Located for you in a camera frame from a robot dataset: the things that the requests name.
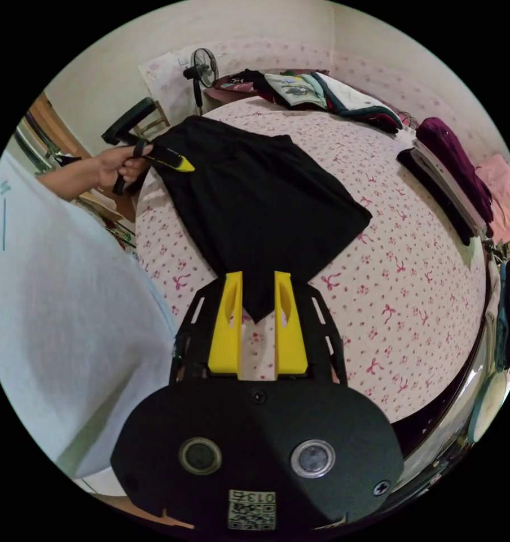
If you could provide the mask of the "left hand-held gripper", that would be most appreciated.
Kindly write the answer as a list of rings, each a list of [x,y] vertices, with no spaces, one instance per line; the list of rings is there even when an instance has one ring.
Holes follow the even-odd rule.
[[[101,135],[102,140],[111,146],[124,143],[133,147],[135,159],[144,159],[153,165],[168,167],[181,173],[194,172],[195,167],[181,154],[134,133],[139,123],[155,111],[157,111],[157,102],[149,97],[143,98]]]

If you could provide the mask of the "person's left hand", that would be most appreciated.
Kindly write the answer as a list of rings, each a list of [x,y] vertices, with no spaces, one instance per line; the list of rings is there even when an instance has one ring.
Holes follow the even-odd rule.
[[[135,156],[135,146],[120,146],[101,152],[96,158],[99,164],[97,186],[113,188],[117,178],[121,176],[126,185],[135,182],[150,168],[144,158],[153,150],[153,145],[145,145],[141,156]]]

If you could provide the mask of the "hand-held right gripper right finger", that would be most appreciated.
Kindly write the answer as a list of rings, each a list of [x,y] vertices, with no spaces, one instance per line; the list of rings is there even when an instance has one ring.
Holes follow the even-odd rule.
[[[306,373],[307,354],[291,275],[274,273],[275,378],[299,377]]]

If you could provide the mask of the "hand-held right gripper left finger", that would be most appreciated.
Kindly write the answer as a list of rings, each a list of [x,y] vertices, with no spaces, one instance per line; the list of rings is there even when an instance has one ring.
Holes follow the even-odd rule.
[[[219,299],[208,358],[212,375],[241,377],[242,315],[243,274],[228,273]]]

